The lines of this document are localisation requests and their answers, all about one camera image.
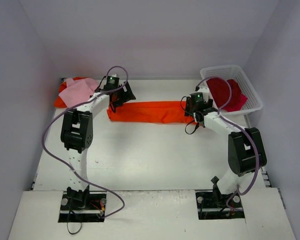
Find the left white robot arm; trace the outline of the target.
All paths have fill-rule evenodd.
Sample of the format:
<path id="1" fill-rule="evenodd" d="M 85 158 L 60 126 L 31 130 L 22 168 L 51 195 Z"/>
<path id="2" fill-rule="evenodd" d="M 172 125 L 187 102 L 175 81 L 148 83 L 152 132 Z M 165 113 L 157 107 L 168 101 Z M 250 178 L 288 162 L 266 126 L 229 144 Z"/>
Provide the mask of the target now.
<path id="1" fill-rule="evenodd" d="M 87 177 L 87 153 L 94 137 L 93 120 L 101 111 L 113 112 L 136 97 L 128 82 L 119 83 L 116 75 L 108 75 L 102 89 L 96 90 L 87 103 L 73 107 L 63 116 L 60 139 L 68 153 L 70 165 L 67 195 L 79 210 L 90 204 L 90 184 Z"/>

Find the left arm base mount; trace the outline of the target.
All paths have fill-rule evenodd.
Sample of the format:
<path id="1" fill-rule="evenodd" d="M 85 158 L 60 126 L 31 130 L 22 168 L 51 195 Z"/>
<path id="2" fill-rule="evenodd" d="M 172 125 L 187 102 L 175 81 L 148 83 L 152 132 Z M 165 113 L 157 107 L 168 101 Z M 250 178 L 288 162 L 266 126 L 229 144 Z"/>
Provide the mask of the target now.
<path id="1" fill-rule="evenodd" d="M 64 192 L 60 201 L 59 223 L 103 223 L 106 212 L 107 194 L 91 192 L 85 206 L 71 200 Z"/>

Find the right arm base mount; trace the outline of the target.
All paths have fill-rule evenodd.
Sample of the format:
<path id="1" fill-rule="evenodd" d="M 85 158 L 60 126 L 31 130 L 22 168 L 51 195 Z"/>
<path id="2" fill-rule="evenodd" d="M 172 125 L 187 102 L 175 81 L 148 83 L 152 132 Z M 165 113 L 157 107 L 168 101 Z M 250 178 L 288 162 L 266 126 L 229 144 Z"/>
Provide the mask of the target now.
<path id="1" fill-rule="evenodd" d="M 226 205 L 231 194 L 221 194 L 217 186 L 219 179 L 211 179 L 212 190 L 195 192 L 197 214 L 199 220 L 231 220 L 244 219 L 245 214 L 241 198 L 236 194 Z"/>

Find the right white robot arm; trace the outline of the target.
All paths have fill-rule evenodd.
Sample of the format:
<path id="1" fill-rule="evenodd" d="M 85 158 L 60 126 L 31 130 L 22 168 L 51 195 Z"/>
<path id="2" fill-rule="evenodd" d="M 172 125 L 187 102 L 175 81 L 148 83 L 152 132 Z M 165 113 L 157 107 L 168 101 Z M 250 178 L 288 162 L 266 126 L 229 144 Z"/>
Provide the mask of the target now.
<path id="1" fill-rule="evenodd" d="M 267 157 L 260 131 L 234 123 L 213 107 L 213 100 L 204 99 L 202 92 L 187 96 L 184 110 L 192 117 L 196 127 L 202 126 L 227 137 L 228 170 L 214 183 L 211 200 L 217 206 L 229 201 L 229 194 L 247 194 L 257 180 L 259 169 L 267 164 Z"/>

